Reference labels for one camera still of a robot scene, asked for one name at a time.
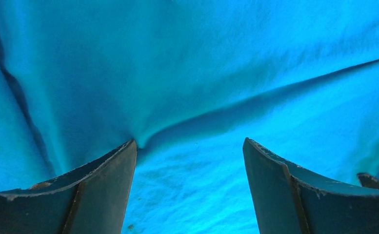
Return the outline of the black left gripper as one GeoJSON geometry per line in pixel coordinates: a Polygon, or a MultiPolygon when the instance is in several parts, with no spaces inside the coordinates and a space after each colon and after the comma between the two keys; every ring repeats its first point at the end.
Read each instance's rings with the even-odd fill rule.
{"type": "Polygon", "coordinates": [[[246,138],[243,156],[262,234],[379,234],[379,178],[340,182],[246,138]]]}

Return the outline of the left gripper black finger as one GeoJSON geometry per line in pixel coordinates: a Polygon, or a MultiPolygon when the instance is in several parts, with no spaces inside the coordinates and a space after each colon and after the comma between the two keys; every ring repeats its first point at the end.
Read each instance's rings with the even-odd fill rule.
{"type": "Polygon", "coordinates": [[[0,192],[0,234],[119,234],[136,161],[130,140],[29,189],[0,192]]]}

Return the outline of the blue t-shirt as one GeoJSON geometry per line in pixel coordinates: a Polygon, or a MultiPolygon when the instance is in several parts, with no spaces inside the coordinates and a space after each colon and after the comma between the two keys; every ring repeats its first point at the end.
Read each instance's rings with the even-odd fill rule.
{"type": "Polygon", "coordinates": [[[247,137],[379,177],[379,0],[0,0],[0,191],[134,139],[123,233],[254,234],[247,137]]]}

